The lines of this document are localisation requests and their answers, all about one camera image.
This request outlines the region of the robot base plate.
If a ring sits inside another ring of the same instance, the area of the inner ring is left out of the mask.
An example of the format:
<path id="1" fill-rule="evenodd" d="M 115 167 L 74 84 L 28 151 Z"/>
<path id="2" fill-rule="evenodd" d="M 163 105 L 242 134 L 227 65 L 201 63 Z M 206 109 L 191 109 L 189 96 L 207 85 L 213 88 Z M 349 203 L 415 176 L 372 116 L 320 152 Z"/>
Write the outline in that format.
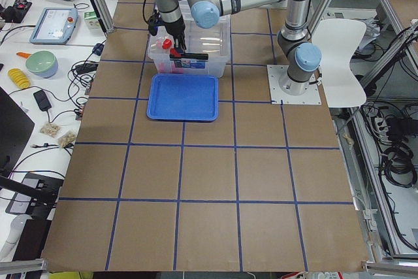
<path id="1" fill-rule="evenodd" d="M 270 99 L 276 105 L 321 105 L 315 75 L 299 83 L 287 75 L 288 65 L 267 65 Z"/>

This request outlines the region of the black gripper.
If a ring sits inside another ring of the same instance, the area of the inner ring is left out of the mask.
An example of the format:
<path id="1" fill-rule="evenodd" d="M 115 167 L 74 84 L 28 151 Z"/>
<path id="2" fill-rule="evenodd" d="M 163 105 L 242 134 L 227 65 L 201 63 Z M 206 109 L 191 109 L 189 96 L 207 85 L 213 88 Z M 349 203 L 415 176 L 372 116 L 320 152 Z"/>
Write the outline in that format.
<path id="1" fill-rule="evenodd" d="M 175 50 L 186 51 L 184 19 L 179 17 L 174 22 L 164 22 L 164 26 L 167 32 L 173 36 L 173 48 Z"/>

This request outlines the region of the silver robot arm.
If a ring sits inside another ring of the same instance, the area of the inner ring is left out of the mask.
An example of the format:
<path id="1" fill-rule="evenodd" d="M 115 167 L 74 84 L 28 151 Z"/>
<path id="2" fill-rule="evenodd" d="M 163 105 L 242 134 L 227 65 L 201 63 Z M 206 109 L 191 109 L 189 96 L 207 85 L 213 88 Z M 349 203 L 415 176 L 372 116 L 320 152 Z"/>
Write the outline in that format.
<path id="1" fill-rule="evenodd" d="M 157 12 L 148 19 L 149 32 L 156 35 L 163 26 L 174 39 L 170 53 L 174 58 L 189 57 L 185 45 L 185 23 L 179 2 L 182 0 L 155 0 Z M 238 14 L 250 8 L 271 3 L 288 2 L 285 24 L 278 33 L 278 43 L 289 58 L 287 72 L 280 76 L 280 88 L 289 95 L 302 95 L 308 89 L 311 76 L 321 61 L 321 52 L 306 39 L 310 0 L 185 0 L 195 23 L 203 28 L 214 27 L 220 17 Z"/>

